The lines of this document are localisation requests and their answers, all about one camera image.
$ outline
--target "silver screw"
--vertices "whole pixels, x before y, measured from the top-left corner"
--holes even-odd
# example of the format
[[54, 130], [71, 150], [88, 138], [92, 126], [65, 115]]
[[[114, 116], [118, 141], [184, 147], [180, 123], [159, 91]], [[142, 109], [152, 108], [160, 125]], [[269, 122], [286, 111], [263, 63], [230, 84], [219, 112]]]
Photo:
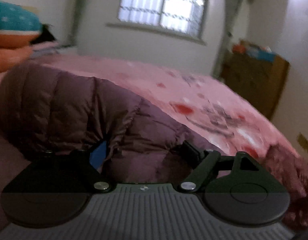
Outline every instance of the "silver screw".
[[183, 190], [194, 190], [196, 188], [196, 184], [193, 182], [183, 182], [180, 187]]
[[99, 181], [94, 183], [94, 188], [99, 190], [106, 190], [110, 187], [110, 185], [107, 182]]

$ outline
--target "window sill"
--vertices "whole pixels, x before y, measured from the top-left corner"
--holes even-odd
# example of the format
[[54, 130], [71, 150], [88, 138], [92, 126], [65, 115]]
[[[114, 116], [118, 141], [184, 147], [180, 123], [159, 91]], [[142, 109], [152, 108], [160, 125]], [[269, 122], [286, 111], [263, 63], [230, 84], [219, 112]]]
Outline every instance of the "window sill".
[[194, 43], [206, 46], [206, 43], [199, 38], [192, 37], [185, 33], [180, 33], [180, 32], [176, 32], [173, 30], [164, 29], [158, 26], [151, 26], [151, 25], [145, 25], [145, 24], [139, 24], [139, 23], [127, 23], [127, 22], [107, 23], [106, 26], [112, 27], [112, 28], [121, 28], [121, 29], [157, 33], [157, 34], [166, 35], [166, 36], [170, 36], [170, 37], [177, 38], [180, 40], [186, 40], [186, 41], [190, 41], [190, 42], [194, 42]]

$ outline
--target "purple puffer jacket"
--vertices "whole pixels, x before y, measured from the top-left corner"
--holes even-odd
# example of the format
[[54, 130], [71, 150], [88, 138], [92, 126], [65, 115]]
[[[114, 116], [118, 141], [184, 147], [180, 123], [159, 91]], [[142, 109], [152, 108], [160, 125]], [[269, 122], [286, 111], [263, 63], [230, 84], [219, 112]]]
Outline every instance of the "purple puffer jacket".
[[220, 151], [146, 99], [110, 81], [27, 62], [0, 84], [0, 129], [21, 152], [69, 152], [107, 140], [99, 171], [117, 182], [180, 182], [184, 140]]

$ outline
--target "brown cabinet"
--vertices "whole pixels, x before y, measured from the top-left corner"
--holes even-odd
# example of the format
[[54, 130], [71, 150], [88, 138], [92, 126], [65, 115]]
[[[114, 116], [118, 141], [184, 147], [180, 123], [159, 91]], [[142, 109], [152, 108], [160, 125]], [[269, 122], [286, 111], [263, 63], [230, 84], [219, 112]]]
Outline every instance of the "brown cabinet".
[[225, 68], [225, 84], [271, 119], [284, 87], [289, 63], [279, 56], [272, 63], [233, 54]]

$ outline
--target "teal fabric with white dots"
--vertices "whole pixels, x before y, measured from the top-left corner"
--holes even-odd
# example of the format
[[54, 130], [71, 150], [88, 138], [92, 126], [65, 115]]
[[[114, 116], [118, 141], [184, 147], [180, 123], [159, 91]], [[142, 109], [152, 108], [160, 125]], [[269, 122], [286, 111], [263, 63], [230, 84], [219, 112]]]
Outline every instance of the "teal fabric with white dots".
[[0, 0], [0, 30], [40, 32], [42, 24], [32, 12]]

